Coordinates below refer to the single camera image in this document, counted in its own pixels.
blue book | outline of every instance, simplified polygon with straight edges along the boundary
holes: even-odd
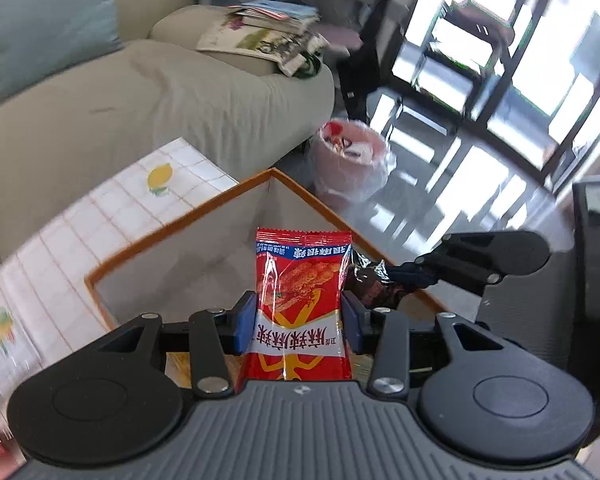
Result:
[[[255,0],[254,2],[247,2],[240,4],[242,9],[263,9],[270,10],[271,12],[281,12],[289,17],[295,18],[296,20],[304,20],[305,18],[312,18],[318,13],[315,7],[308,5],[299,4],[288,4],[286,2],[276,2],[273,0]]]

yellow lemon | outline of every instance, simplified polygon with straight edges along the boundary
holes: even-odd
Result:
[[[171,164],[163,164],[153,169],[146,178],[149,189],[151,191],[164,189],[171,175],[173,175]]]

red snack package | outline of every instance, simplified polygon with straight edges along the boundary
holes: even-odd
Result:
[[[350,233],[258,229],[258,311],[240,387],[248,379],[351,378],[340,321],[350,252]]]

trash can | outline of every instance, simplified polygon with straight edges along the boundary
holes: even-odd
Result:
[[[395,154],[379,133],[360,121],[333,120],[314,135],[309,165],[316,196],[341,209],[361,203],[386,185]]]

beige sofa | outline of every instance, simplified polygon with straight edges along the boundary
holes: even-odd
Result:
[[[196,52],[224,10],[190,0],[115,0],[125,48],[0,104],[0,261],[88,190],[184,137],[236,179],[275,163],[333,108],[272,63]]]

